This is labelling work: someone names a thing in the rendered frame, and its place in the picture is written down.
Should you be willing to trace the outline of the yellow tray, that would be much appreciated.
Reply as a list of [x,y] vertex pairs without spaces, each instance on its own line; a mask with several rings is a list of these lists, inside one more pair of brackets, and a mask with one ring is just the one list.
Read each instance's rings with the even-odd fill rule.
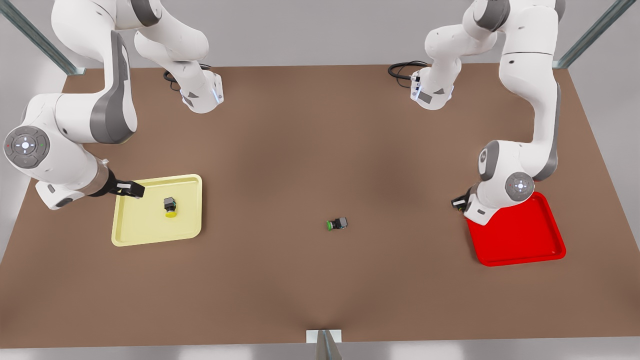
[[[111,242],[117,247],[185,240],[202,228],[202,178],[197,174],[138,180],[144,196],[118,196]],[[174,198],[177,215],[167,218],[165,198]]]

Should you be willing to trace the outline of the silver frame post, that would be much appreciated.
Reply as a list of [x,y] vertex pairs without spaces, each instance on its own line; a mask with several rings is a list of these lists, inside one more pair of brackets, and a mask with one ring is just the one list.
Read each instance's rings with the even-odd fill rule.
[[340,329],[306,330],[306,343],[315,344],[315,360],[343,360],[338,349],[342,343]]
[[60,68],[67,76],[82,76],[86,69],[77,67],[38,28],[28,20],[9,0],[0,0],[0,14],[2,14],[23,36],[34,44]]
[[568,69],[636,2],[637,0],[614,0],[580,38],[553,62],[553,69]]

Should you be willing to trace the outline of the red tray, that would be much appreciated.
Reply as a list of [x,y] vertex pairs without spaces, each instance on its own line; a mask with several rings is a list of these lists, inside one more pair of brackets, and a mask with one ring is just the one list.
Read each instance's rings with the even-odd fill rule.
[[480,264],[487,267],[562,259],[566,246],[546,197],[534,192],[519,205],[499,209],[486,225],[467,219]]

